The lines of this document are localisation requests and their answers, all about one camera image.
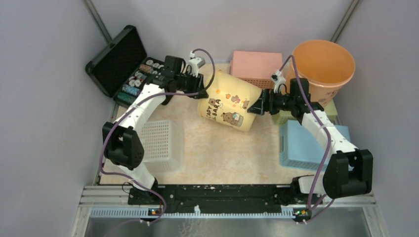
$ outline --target table top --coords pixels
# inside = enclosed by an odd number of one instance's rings
[[[216,64],[217,70],[230,72],[229,64]],[[200,69],[206,79],[211,64]],[[179,171],[156,175],[159,184],[289,184],[296,176],[313,171],[280,165],[279,127],[269,114],[257,116],[249,132],[242,132],[201,117],[198,101],[174,96],[166,106],[158,106],[149,121],[172,120],[184,129],[184,159]],[[126,111],[119,107],[118,117]],[[120,171],[106,160],[104,169]],[[101,184],[122,184],[120,176],[102,175]]]

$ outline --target metal pole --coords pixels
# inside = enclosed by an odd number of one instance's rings
[[[349,19],[351,18],[353,12],[355,11],[356,7],[362,2],[362,0],[353,0],[351,2],[351,5],[349,5],[348,10],[346,11],[345,15],[342,18],[342,21],[338,25],[335,33],[332,36],[332,39],[330,41],[336,43],[339,39],[340,35],[342,34],[343,30],[346,27],[346,24],[348,23]]]
[[[102,19],[100,18],[99,13],[97,12],[96,8],[94,7],[91,0],[83,0],[86,8],[88,9],[90,15],[92,16],[93,20],[96,23],[96,26],[99,28],[100,33],[105,38],[107,43],[112,41],[112,37],[109,34],[108,30],[106,29],[105,23],[103,23]]]

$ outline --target blue basket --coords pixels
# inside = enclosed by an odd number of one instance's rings
[[[338,131],[348,140],[349,130],[347,126],[336,125]],[[282,166],[317,170],[322,161],[325,151],[307,129],[298,121],[288,120],[280,128],[280,141],[282,141],[280,162]],[[322,168],[326,170],[328,160]]]

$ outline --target yellow cylindrical container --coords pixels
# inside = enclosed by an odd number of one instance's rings
[[[311,101],[325,107],[348,83],[355,72],[352,55],[342,46],[327,40],[309,40],[297,46],[293,55],[297,63],[298,75],[307,78]],[[295,78],[291,62],[285,79],[290,87],[290,80]]]
[[[249,131],[256,114],[248,113],[247,109],[256,102],[262,89],[230,74],[217,71],[207,93],[209,98],[201,99],[198,103],[198,113],[202,117],[241,131]]]

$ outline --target robotic arm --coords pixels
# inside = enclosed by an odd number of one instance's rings
[[[141,162],[144,149],[138,133],[141,132],[145,122],[157,106],[159,104],[166,105],[172,95],[156,96],[140,106],[137,106],[137,104],[150,95],[176,92],[177,90],[185,93],[199,91],[197,95],[191,97],[194,99],[208,98],[208,94],[203,90],[203,75],[199,74],[199,68],[205,64],[205,61],[202,58],[194,57],[191,53],[191,59],[185,65],[186,73],[182,70],[182,61],[181,58],[167,56],[161,74],[148,77],[145,80],[141,94],[127,111],[135,110],[120,123],[106,146],[105,157],[147,188],[152,188],[157,181],[148,172],[144,163]],[[301,79],[300,81],[305,96],[310,101],[308,80]],[[371,153],[368,150],[359,150],[348,142],[328,120],[320,104],[317,102],[310,102],[310,104],[321,122],[327,127],[332,138],[331,150],[329,151],[329,154],[331,154],[330,161],[325,174],[317,180],[318,183],[316,183],[314,193],[326,193],[331,198],[369,193],[371,191],[373,163]],[[248,113],[263,115],[265,112],[269,112],[274,115],[280,110],[291,111],[300,124],[310,131],[324,149],[326,148],[328,143],[326,133],[308,109],[296,79],[291,80],[290,92],[287,94],[275,93],[272,89],[264,89],[259,99],[248,108]],[[103,126],[104,140],[112,127],[113,123],[110,122]],[[353,169],[349,171],[348,166],[352,166]],[[293,184],[297,186],[300,193],[308,194],[313,180],[314,176],[296,177],[293,179]]]

